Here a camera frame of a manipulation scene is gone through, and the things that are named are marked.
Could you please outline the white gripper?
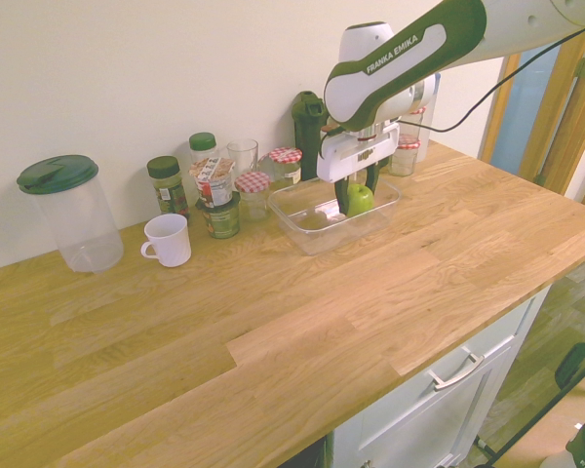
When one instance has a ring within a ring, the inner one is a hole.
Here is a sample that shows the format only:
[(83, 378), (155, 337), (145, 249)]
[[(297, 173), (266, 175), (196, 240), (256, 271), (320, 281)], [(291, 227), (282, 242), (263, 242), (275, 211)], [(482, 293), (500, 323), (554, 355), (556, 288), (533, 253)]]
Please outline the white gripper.
[(339, 212), (349, 215), (349, 176), (366, 168), (365, 186), (375, 193), (383, 160), (391, 156), (399, 143), (400, 124), (385, 121), (361, 132), (342, 132), (326, 136), (317, 159), (317, 177), (334, 183)]

